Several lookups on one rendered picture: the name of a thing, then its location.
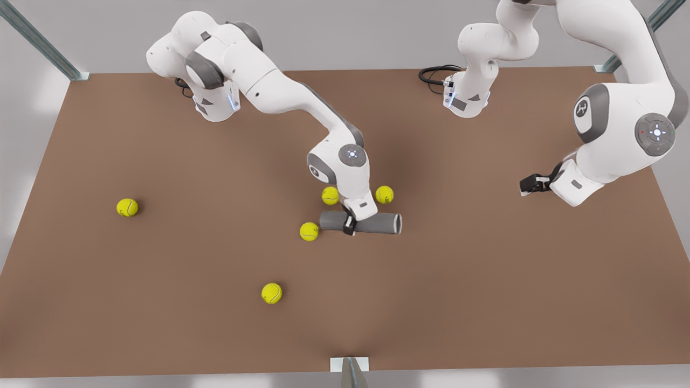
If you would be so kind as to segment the grey tennis ball tube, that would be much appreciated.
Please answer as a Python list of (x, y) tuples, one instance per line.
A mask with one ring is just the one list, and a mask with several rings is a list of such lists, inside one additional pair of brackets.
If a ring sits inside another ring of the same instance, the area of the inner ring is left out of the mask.
[[(323, 211), (319, 226), (323, 230), (342, 231), (343, 223), (349, 213), (346, 211)], [(377, 213), (370, 218), (357, 221), (356, 233), (379, 233), (399, 235), (402, 231), (402, 216), (397, 213)]]

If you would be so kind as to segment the silver frame post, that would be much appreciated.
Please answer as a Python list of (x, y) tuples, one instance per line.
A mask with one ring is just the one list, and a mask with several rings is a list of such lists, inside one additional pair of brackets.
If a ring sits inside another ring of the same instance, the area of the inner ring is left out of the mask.
[(39, 30), (27, 20), (9, 0), (0, 0), (0, 16), (19, 32), (45, 59), (54, 65), (69, 81), (87, 81), (90, 73), (76, 68), (61, 52), (59, 52)]
[(613, 74), (619, 68), (624, 68), (633, 78), (636, 73), (642, 82), (649, 82), (656, 67), (664, 73), (662, 63), (665, 61), (663, 51), (656, 41), (656, 30), (682, 9), (687, 0), (662, 0), (660, 5), (645, 16), (638, 14), (631, 8), (621, 14), (615, 27), (620, 27), (611, 42), (602, 42), (602, 47), (612, 52), (612, 56), (603, 64), (594, 65), (596, 73)]
[(369, 371), (368, 357), (330, 358), (330, 372), (339, 372), (340, 388), (369, 388), (364, 372)]

